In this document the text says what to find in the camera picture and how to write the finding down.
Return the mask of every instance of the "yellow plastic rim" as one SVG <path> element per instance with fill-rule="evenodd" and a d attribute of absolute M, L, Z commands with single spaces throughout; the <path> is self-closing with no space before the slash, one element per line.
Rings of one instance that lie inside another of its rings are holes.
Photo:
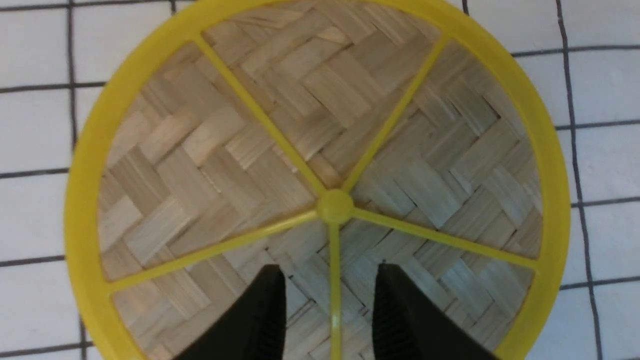
<path fill-rule="evenodd" d="M 527 76 L 511 55 L 481 26 L 442 0 L 373 0 L 429 21 L 440 28 L 442 37 L 405 96 L 342 185 L 342 190 L 328 191 L 201 36 L 204 29 L 237 13 L 279 1 L 283 0 L 201 0 L 180 12 L 149 36 L 128 57 L 109 81 L 89 116 L 77 144 L 69 173 L 65 204 L 65 238 L 68 269 L 78 308 L 104 359 L 145 359 L 111 300 L 114 292 L 315 218 L 324 220 L 329 227 L 332 359 L 340 359 L 339 224 L 345 221 L 345 217 L 392 227 L 534 270 L 534 279 L 520 313 L 495 351 L 498 357 L 504 359 L 524 358 L 542 330 L 556 299 L 568 249 L 570 226 L 570 201 L 563 155 L 544 104 Z M 426 77 L 446 40 L 450 38 L 464 45 L 496 77 L 513 101 L 527 129 L 540 173 L 543 200 L 542 243 L 538 259 L 528 259 L 492 249 L 358 208 L 350 209 L 346 213 L 336 210 L 341 207 L 340 204 L 348 202 L 342 195 L 354 187 L 393 129 L 404 107 L 410 102 L 420 82 Z M 325 199 L 325 208 L 321 208 L 319 203 L 317 209 L 291 219 L 240 235 L 233 240 L 199 250 L 122 280 L 107 282 L 100 262 L 97 213 L 100 180 L 111 142 L 125 112 L 146 80 L 176 50 L 187 43 L 196 44 L 220 70 L 221 75 L 247 103 L 257 120 L 265 125 L 301 174 L 309 180 L 320 199 Z"/>

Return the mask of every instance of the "dark grout line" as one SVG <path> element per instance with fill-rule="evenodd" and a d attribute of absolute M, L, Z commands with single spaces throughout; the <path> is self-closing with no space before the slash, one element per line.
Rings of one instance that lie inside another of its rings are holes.
<path fill-rule="evenodd" d="M 638 125 L 640 119 L 635 120 L 617 120 L 617 121 L 605 121 L 605 122 L 588 122 L 586 124 L 560 125 L 556 126 L 556 130 L 570 130 L 570 129 L 593 129 L 596 127 L 612 127 L 612 126 L 626 126 L 626 125 Z"/>
<path fill-rule="evenodd" d="M 17 6 L 3 6 L 0 7 L 0 13 L 2 12 L 25 12 L 31 10 L 52 10 L 52 9 L 66 9 L 69 7 L 85 8 L 88 6 L 104 6 L 104 5 L 127 5 L 127 4 L 144 4 L 144 3 L 160 3 L 166 0 L 98 0 L 91 1 L 89 3 L 77 3 L 69 5 L 68 3 L 58 4 L 40 4 L 40 5 L 17 5 Z"/>
<path fill-rule="evenodd" d="M 560 290 L 587 288 L 589 287 L 589 285 L 601 286 L 601 285 L 612 285 L 612 284 L 624 284 L 626 282 L 639 282 L 639 281 L 640 281 L 640 275 L 628 276 L 628 277 L 617 277 L 614 279 L 594 280 L 592 282 L 576 282 L 575 284 L 566 284 L 566 285 L 560 286 Z"/>
<path fill-rule="evenodd" d="M 40 347 L 40 348 L 29 348 L 24 350 L 5 351 L 5 352 L 0 352 L 0 358 L 35 355 L 35 354 L 46 354 L 49 352 L 60 352 L 60 351 L 66 351 L 66 350 L 74 350 L 77 348 L 80 348 L 80 344 L 64 344 L 64 345 L 56 345 L 53 347 Z"/>
<path fill-rule="evenodd" d="M 31 10 L 50 10 L 50 9 L 64 9 L 68 4 L 40 4 L 40 5 L 18 5 L 18 6 L 4 6 L 0 7 L 0 12 L 25 12 Z"/>
<path fill-rule="evenodd" d="M 15 179 L 16 177 L 30 177 L 30 176 L 67 174 L 67 173 L 69 173 L 69 168 L 47 168 L 43 170 L 5 172 L 0 174 L 0 179 Z"/>
<path fill-rule="evenodd" d="M 71 88 L 82 89 L 82 88 L 100 88 L 107 85 L 106 81 L 93 81 L 91 83 L 74 83 Z"/>
<path fill-rule="evenodd" d="M 68 88 L 70 88 L 69 84 L 24 85 L 24 86 L 13 86 L 10 88 L 0 88 L 0 94 L 6 94 L 10 92 L 39 91 L 39 90 L 63 90 Z"/>
<path fill-rule="evenodd" d="M 569 122 L 571 131 L 571 148 L 572 148 L 572 165 L 573 173 L 575 176 L 575 191 L 577 194 L 578 202 L 582 202 L 582 185 L 580 183 L 580 168 L 578 166 L 578 150 L 576 145 L 575 136 L 575 111 L 573 108 L 573 89 L 571 84 L 571 70 L 569 62 L 569 46 L 566 36 L 566 28 L 564 26 L 564 18 L 562 12 L 561 0 L 556 0 L 558 26 L 560 27 L 560 36 L 562 37 L 563 45 L 563 63 L 564 63 L 564 81 L 566 85 L 567 105 L 569 107 Z M 598 307 L 596 304 L 596 298 L 593 293 L 593 276 L 591 274 L 591 255 L 589 252 L 589 232 L 587 230 L 587 222 L 584 216 L 584 207 L 579 206 L 580 213 L 580 225 L 582 227 L 582 237 L 584 241 L 584 264 L 586 268 L 587 283 L 589 289 L 589 302 L 591 304 L 591 313 L 593 315 L 593 329 L 596 343 L 596 352 L 598 360 L 602 360 L 602 340 L 600 334 L 600 318 L 598 316 Z"/>
<path fill-rule="evenodd" d="M 583 53 L 586 51 L 615 51 L 615 50 L 640 50 L 640 44 L 637 45 L 593 45 L 593 46 L 574 46 L 567 47 L 567 51 L 569 53 Z M 562 54 L 564 52 L 564 48 L 556 47 L 553 49 L 542 49 L 542 50 L 530 50 L 530 51 L 517 51 L 515 53 L 511 53 L 514 58 L 526 58 L 529 56 L 541 56 L 541 55 L 553 55 L 553 54 Z"/>
<path fill-rule="evenodd" d="M 77 3 L 77 4 L 74 4 L 73 7 L 74 8 L 85 8 L 87 6 L 163 3 L 165 1 L 166 0 L 100 0 L 100 1 L 92 1 L 90 3 Z"/>
<path fill-rule="evenodd" d="M 67 67 L 69 83 L 76 83 L 76 70 L 74 60 L 74 0 L 68 0 L 69 8 L 67 9 Z M 78 139 L 78 126 L 76 116 L 76 90 L 69 89 L 69 114 L 71 121 L 71 152 L 73 153 Z"/>
<path fill-rule="evenodd" d="M 562 54 L 562 49 L 544 49 L 544 50 L 532 50 L 532 51 L 518 51 L 516 53 L 511 53 L 514 58 L 526 58 L 529 56 L 540 56 L 540 55 L 551 55 L 551 54 Z"/>
<path fill-rule="evenodd" d="M 104 85 L 106 85 L 105 81 L 94 81 L 89 83 L 12 86 L 9 88 L 0 88 L 0 94 L 7 94 L 12 92 L 27 92 L 27 91 L 66 90 L 66 89 L 73 89 L 73 88 L 98 88 Z"/>
<path fill-rule="evenodd" d="M 79 325 L 80 325 L 80 359 L 87 360 L 86 358 L 86 349 L 88 347 L 86 342 L 86 328 L 84 327 L 84 322 L 82 318 L 78 316 Z"/>
<path fill-rule="evenodd" d="M 583 51 L 608 51 L 608 50 L 640 50 L 640 44 L 629 45 L 591 45 L 591 46 L 574 46 L 569 51 L 580 53 Z"/>
<path fill-rule="evenodd" d="M 64 260 L 65 260 L 64 255 L 44 256 L 42 258 L 7 260 L 7 261 L 0 261 L 0 268 L 7 268 L 10 266 L 42 264 L 42 263 L 55 263 L 57 261 L 64 261 Z"/>
<path fill-rule="evenodd" d="M 626 204 L 628 202 L 640 202 L 640 196 L 621 197 L 618 199 L 606 199 L 606 200 L 595 200 L 595 201 L 578 201 L 571 204 L 571 207 L 572 208 L 588 208 L 590 206 Z"/>

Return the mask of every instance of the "woven bamboo mat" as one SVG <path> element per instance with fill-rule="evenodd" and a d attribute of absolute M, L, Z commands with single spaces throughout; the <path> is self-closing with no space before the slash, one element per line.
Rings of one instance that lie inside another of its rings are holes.
<path fill-rule="evenodd" d="M 204 32 L 210 46 L 329 188 L 338 187 L 413 79 L 439 32 L 381 5 L 295 1 Z M 356 205 L 536 257 L 534 156 L 493 76 L 450 41 L 364 172 Z M 100 193 L 106 277 L 119 279 L 312 209 L 284 152 L 193 44 L 141 89 L 113 141 Z M 351 220 L 341 231 L 344 359 L 373 359 L 379 263 L 402 265 L 457 324 L 495 349 L 530 270 Z M 287 275 L 286 359 L 329 359 L 324 224 L 311 222 L 114 297 L 150 359 L 171 359 L 235 301 L 262 265 Z"/>

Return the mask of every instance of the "bamboo steamer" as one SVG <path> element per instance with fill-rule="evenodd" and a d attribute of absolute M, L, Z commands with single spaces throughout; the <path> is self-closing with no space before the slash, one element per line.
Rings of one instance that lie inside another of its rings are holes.
<path fill-rule="evenodd" d="M 173 358 L 275 263 L 285 359 L 374 359 L 386 262 L 496 350 L 547 221 L 539 157 L 494 73 L 432 22 L 364 1 L 263 4 L 198 39 L 135 89 L 100 169 L 99 266 L 134 346 Z M 319 199 L 341 188 L 355 209 L 328 220 Z"/>

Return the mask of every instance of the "yellow spoke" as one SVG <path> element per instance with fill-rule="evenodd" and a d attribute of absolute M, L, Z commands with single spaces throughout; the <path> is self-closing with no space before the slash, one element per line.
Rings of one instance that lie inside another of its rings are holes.
<path fill-rule="evenodd" d="M 373 160 L 373 157 L 376 155 L 378 149 L 380 149 L 382 144 L 385 142 L 385 140 L 391 133 L 391 130 L 393 130 L 394 126 L 398 122 L 398 120 L 400 120 L 400 117 L 404 113 L 404 110 L 409 105 L 409 102 L 411 102 L 411 99 L 413 99 L 413 95 L 415 95 L 416 91 L 418 91 L 418 89 L 420 88 L 420 85 L 422 84 L 424 79 L 427 77 L 429 70 L 431 70 L 436 60 L 444 50 L 444 47 L 447 44 L 447 41 L 449 41 L 449 36 L 442 35 L 438 40 L 438 42 L 435 44 L 435 46 L 429 53 L 429 56 L 424 61 L 424 63 L 422 64 L 422 67 L 418 71 L 418 74 L 415 76 L 415 78 L 413 79 L 409 87 L 406 89 L 406 92 L 402 96 L 402 99 L 400 99 L 400 102 L 394 108 L 393 112 L 391 113 L 391 116 L 389 116 L 389 118 L 382 125 L 382 128 L 380 129 L 376 137 L 373 139 L 373 141 L 369 145 L 369 148 L 367 149 L 367 151 L 364 153 L 364 155 L 362 155 L 362 157 L 360 158 L 356 166 L 353 168 L 353 170 L 349 174 L 349 177 L 347 177 L 347 179 L 344 181 L 344 184 L 342 184 L 342 189 L 344 191 L 350 192 L 353 189 L 353 187 L 356 185 L 356 183 L 358 182 L 358 179 L 360 178 L 364 170 L 367 168 L 369 163 Z"/>
<path fill-rule="evenodd" d="M 302 176 L 307 179 L 307 181 L 311 184 L 311 187 L 313 187 L 314 191 L 319 195 L 324 193 L 326 191 L 324 184 L 318 179 L 313 170 L 311 170 L 311 168 L 307 165 L 307 162 L 302 158 L 302 156 L 300 156 L 296 148 L 291 145 L 287 138 L 282 134 L 280 129 L 273 123 L 273 121 L 271 121 L 269 116 L 264 112 L 264 110 L 262 110 L 260 105 L 255 101 L 251 94 L 249 94 L 249 92 L 244 88 L 244 86 L 240 83 L 234 73 L 231 72 L 225 62 L 218 56 L 218 54 L 216 54 L 215 51 L 213 51 L 211 46 L 207 44 L 202 36 L 197 35 L 193 38 L 193 41 L 206 55 L 206 57 L 208 57 L 213 66 L 217 68 L 218 72 L 220 72 L 220 75 L 234 89 L 240 100 L 242 100 L 247 105 L 247 108 L 253 113 L 253 116 L 255 116 L 255 118 L 264 126 L 267 132 L 280 146 L 282 151 L 284 151 L 287 157 L 291 160 L 291 163 L 293 163 L 293 165 L 295 165 L 295 167 L 300 171 Z"/>
<path fill-rule="evenodd" d="M 414 236 L 418 236 L 419 238 L 425 238 L 432 241 L 437 241 L 439 243 L 443 243 L 445 245 L 449 245 L 452 247 L 457 247 L 465 251 L 475 252 L 476 254 L 479 254 L 479 255 L 484 255 L 490 258 L 507 261 L 508 263 L 512 263 L 514 265 L 524 266 L 526 268 L 530 268 L 533 270 L 536 270 L 538 267 L 538 261 L 535 259 L 529 259 L 524 256 L 512 254 L 510 252 L 495 249 L 493 247 L 474 243 L 469 240 L 457 238 L 455 236 L 441 233 L 436 230 L 427 229 L 425 227 L 421 227 L 418 225 L 413 225 L 408 222 L 404 222 L 402 220 L 390 218 L 385 215 L 379 215 L 367 210 L 356 208 L 354 210 L 353 217 L 359 218 L 360 220 L 372 222 L 374 224 L 387 226 L 392 229 L 400 230 L 402 232 L 405 232 Z"/>
<path fill-rule="evenodd" d="M 342 359 L 342 306 L 340 304 L 340 227 L 329 224 L 331 278 L 331 360 Z"/>
<path fill-rule="evenodd" d="M 206 247 L 202 250 L 198 250 L 191 254 L 182 256 L 181 258 L 178 258 L 178 259 L 169 261 L 167 263 L 164 263 L 162 265 L 156 266 L 154 268 L 139 272 L 135 275 L 131 275 L 128 277 L 124 277 L 123 279 L 110 282 L 108 283 L 109 290 L 111 293 L 114 293 L 116 291 L 130 288 L 131 286 L 137 285 L 141 282 L 152 280 L 152 279 L 155 279 L 156 277 L 160 277 L 170 272 L 180 270 L 181 268 L 189 266 L 193 263 L 197 263 L 199 261 L 211 258 L 213 256 L 220 255 L 223 252 L 248 245 L 254 241 L 257 241 L 267 236 L 273 235 L 275 233 L 279 233 L 281 231 L 290 229 L 294 226 L 304 224 L 305 222 L 309 222 L 316 218 L 317 218 L 317 213 L 315 210 L 307 211 L 305 213 L 296 215 L 292 218 L 288 218 L 287 220 L 283 220 L 275 224 L 267 225 L 265 227 L 256 229 L 250 233 L 242 234 L 242 235 L 236 236 L 235 238 L 225 240 L 221 243 L 211 245 L 210 247 Z"/>

